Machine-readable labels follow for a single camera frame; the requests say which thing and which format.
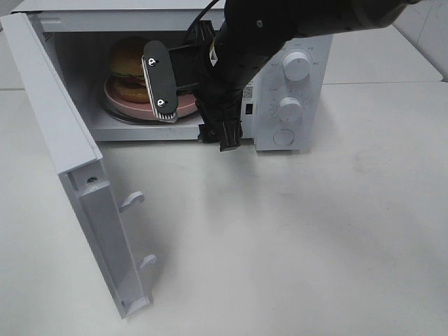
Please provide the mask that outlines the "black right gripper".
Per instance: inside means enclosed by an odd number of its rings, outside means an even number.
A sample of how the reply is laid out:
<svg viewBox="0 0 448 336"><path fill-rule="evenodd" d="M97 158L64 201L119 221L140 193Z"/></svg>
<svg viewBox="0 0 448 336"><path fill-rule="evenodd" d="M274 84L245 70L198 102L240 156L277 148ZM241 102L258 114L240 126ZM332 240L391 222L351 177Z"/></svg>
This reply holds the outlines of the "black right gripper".
<svg viewBox="0 0 448 336"><path fill-rule="evenodd" d="M199 83L193 92L203 120L198 139L205 144L219 143L220 152L225 152L241 145L242 91L232 89L214 71L210 52L214 50L215 35L211 21L200 20L192 25L188 42L198 47L193 56L193 71Z"/></svg>

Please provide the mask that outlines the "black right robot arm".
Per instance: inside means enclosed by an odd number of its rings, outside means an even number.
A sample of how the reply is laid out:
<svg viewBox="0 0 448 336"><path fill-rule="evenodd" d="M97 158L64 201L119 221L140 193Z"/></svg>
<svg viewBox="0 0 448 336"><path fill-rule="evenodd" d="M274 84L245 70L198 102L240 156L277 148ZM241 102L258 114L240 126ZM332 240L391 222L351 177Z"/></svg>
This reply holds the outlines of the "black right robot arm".
<svg viewBox="0 0 448 336"><path fill-rule="evenodd" d="M218 31L200 30L198 17L186 41L200 46L194 91L203 119L198 139L221 151L240 145L241 104L246 85L287 41L380 29L411 6L406 0L226 1Z"/></svg>

